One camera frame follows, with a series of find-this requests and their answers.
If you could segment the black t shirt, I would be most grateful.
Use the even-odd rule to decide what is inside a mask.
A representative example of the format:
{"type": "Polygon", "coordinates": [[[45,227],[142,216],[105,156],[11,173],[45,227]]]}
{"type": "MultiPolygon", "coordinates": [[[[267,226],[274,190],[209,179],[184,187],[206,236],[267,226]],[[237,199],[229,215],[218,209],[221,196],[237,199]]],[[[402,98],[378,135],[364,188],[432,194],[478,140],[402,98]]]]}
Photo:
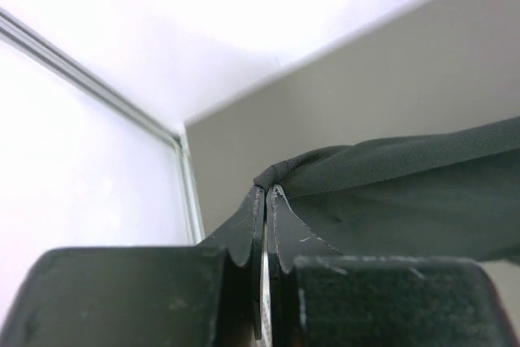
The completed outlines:
{"type": "Polygon", "coordinates": [[[519,260],[518,118],[311,150],[250,192],[274,187],[341,254],[519,260]]]}

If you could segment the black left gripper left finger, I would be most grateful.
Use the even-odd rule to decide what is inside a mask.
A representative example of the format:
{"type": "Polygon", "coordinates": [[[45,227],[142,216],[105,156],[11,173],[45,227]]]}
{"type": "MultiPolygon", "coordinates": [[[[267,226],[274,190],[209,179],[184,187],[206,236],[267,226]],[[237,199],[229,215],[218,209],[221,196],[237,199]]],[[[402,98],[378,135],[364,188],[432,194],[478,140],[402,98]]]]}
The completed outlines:
{"type": "Polygon", "coordinates": [[[197,246],[225,247],[239,267],[261,264],[265,191],[252,186],[237,211],[197,246]]]}

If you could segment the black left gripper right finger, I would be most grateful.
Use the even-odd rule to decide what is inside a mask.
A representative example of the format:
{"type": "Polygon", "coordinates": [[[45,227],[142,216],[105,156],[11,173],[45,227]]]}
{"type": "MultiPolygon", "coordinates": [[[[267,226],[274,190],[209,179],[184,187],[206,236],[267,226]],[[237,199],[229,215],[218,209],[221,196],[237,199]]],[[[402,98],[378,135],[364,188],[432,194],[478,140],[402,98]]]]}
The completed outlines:
{"type": "Polygon", "coordinates": [[[282,187],[272,186],[268,194],[267,258],[270,276],[288,275],[298,257],[310,258],[303,264],[320,266],[336,274],[344,270],[332,264],[329,258],[340,252],[318,236],[293,211],[282,187]]]}

